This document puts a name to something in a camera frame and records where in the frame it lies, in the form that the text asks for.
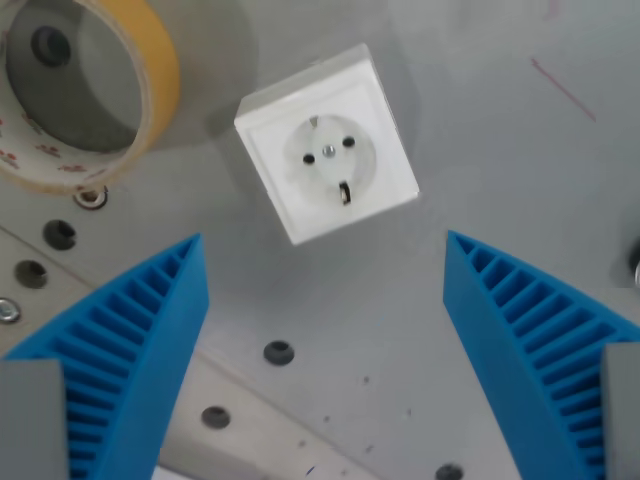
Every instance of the screw hole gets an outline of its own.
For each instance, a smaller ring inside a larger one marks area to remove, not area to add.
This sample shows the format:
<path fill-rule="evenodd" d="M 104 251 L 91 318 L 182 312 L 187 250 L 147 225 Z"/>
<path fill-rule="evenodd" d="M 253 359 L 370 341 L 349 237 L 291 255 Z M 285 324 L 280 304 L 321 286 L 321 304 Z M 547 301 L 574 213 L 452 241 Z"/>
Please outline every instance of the screw hole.
<path fill-rule="evenodd" d="M 18 262 L 13 273 L 23 287 L 43 288 L 47 284 L 47 270 L 34 260 Z"/>
<path fill-rule="evenodd" d="M 202 423 L 214 430 L 222 430 L 231 423 L 231 415 L 222 407 L 209 407 L 202 412 Z"/>
<path fill-rule="evenodd" d="M 57 68 L 71 60 L 71 45 L 64 34 L 53 27 L 40 27 L 31 36 L 31 51 L 40 63 Z"/>
<path fill-rule="evenodd" d="M 276 340 L 264 347 L 264 358 L 272 365 L 282 367 L 291 363 L 295 352 L 291 345 L 282 340 Z"/>
<path fill-rule="evenodd" d="M 435 480 L 462 480 L 464 470 L 460 465 L 447 463 L 436 470 Z"/>
<path fill-rule="evenodd" d="M 15 323 L 20 320 L 20 307 L 13 300 L 0 298 L 0 323 Z"/>
<path fill-rule="evenodd" d="M 109 201 L 109 191 L 104 187 L 102 191 L 90 190 L 73 196 L 73 201 L 85 210 L 100 210 Z"/>
<path fill-rule="evenodd" d="M 69 250 L 76 244 L 76 231 L 64 220 L 47 222 L 42 234 L 45 242 L 55 250 Z"/>

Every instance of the masking tape roll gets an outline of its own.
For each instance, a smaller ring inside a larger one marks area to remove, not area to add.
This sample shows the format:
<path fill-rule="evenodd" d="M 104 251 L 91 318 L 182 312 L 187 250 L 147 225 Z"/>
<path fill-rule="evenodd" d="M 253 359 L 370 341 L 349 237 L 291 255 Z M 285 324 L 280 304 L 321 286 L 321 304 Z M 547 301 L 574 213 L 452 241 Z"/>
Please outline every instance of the masking tape roll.
<path fill-rule="evenodd" d="M 169 125 L 180 97 L 178 57 L 164 25 L 145 0 L 75 0 L 103 21 L 131 57 L 141 98 L 133 143 L 119 152 L 88 152 L 48 135 L 27 116 L 6 69 L 13 20 L 26 0 L 0 0 L 0 172 L 45 193 L 75 194 L 113 183 Z"/>

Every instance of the blue 3d printed part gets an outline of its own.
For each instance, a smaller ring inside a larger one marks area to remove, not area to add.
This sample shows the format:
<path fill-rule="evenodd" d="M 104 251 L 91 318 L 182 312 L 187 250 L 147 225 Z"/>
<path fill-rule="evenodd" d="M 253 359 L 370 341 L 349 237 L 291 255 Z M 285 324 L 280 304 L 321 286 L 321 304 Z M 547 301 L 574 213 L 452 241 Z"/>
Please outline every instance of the blue 3d printed part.
<path fill-rule="evenodd" d="M 95 291 L 8 354 L 62 364 L 69 478 L 152 477 L 208 306 L 195 236 Z"/>
<path fill-rule="evenodd" d="M 444 303 L 523 480 L 604 480 L 600 359 L 640 329 L 456 232 Z"/>

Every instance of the outlet frame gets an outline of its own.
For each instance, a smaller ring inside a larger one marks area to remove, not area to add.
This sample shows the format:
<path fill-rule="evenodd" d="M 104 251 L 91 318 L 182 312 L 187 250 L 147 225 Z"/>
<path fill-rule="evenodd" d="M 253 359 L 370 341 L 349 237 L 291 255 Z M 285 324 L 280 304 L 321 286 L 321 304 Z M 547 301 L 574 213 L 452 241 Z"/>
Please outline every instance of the outlet frame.
<path fill-rule="evenodd" d="M 284 145 L 314 116 L 355 121 L 376 152 L 371 185 L 349 205 L 312 203 L 291 182 Z M 420 189 L 366 45 L 245 97 L 235 126 L 294 245 L 415 199 Z"/>

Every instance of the bolt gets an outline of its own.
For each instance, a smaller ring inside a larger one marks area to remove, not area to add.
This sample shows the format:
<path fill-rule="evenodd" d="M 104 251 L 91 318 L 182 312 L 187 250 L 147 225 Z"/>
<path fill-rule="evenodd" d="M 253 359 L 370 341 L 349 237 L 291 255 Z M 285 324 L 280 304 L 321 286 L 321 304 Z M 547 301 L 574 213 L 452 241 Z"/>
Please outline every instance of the bolt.
<path fill-rule="evenodd" d="M 326 145 L 323 149 L 322 149 L 322 154 L 326 157 L 326 158 L 333 158 L 336 156 L 336 147 L 334 147 L 333 145 Z"/>
<path fill-rule="evenodd" d="M 0 298 L 0 322 L 14 323 L 20 320 L 20 307 L 8 298 Z"/>

